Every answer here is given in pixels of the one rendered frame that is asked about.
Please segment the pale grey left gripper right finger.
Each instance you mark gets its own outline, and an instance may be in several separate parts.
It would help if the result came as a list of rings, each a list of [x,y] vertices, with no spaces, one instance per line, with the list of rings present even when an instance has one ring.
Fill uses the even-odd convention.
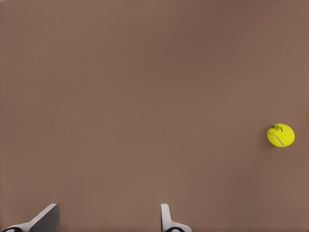
[[[161,232],[192,232],[192,229],[187,225],[174,222],[171,218],[169,205],[167,203],[162,203]]]

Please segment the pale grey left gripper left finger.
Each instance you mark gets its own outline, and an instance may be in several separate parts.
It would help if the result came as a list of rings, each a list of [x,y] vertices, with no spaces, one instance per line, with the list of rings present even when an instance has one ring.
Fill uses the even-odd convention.
[[[13,225],[1,232],[58,232],[59,222],[59,204],[52,203],[31,221]]]

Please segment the yellow tennis ball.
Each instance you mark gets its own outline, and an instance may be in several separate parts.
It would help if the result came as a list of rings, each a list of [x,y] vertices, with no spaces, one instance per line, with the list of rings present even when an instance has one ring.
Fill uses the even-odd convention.
[[[286,124],[274,124],[267,130],[268,141],[276,147],[287,147],[295,141],[295,132]]]

